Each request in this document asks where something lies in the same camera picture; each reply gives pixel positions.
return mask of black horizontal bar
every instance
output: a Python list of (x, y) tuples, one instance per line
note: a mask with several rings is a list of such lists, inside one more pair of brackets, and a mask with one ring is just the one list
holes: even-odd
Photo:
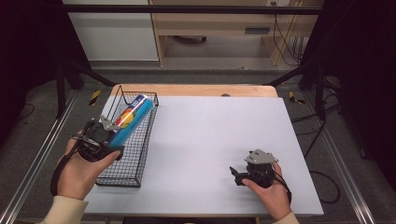
[(44, 5), (44, 9), (87, 13), (198, 13), (320, 15), (341, 12), (321, 7), (152, 6), (152, 5)]

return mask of forearm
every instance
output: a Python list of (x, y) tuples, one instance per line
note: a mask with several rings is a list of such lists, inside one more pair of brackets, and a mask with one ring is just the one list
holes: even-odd
[(293, 212), (290, 212), (287, 216), (283, 217), (274, 224), (298, 224), (298, 220)]
[(55, 196), (52, 207), (40, 224), (79, 224), (88, 202)]

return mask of yellow and black tape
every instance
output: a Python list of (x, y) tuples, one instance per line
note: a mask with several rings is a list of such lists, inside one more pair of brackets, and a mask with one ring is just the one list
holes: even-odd
[(290, 100), (291, 102), (295, 102), (295, 103), (298, 103), (298, 104), (300, 104), (300, 105), (305, 105), (305, 100), (297, 100), (297, 99), (294, 97), (294, 93), (293, 93), (292, 91), (289, 91), (289, 100)]
[(100, 91), (95, 91), (92, 95), (89, 105), (95, 105), (96, 100), (98, 99)]

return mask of blue can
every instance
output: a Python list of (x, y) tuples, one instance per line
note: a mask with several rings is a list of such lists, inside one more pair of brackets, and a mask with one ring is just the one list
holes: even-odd
[(120, 129), (115, 131), (116, 133), (108, 141), (108, 146), (110, 148), (123, 146), (153, 108), (154, 103), (146, 95), (137, 95), (115, 121), (115, 125)]

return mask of wire mesh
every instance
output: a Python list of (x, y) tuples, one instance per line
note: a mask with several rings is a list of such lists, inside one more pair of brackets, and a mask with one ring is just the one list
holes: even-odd
[(121, 160), (114, 161), (96, 179), (96, 184), (99, 186), (141, 187), (149, 149), (149, 136), (159, 104), (157, 94), (155, 92), (123, 91), (120, 86), (117, 92), (117, 96), (120, 97), (115, 97), (107, 118), (114, 122), (139, 94), (146, 95), (154, 103), (154, 108), (125, 142)]

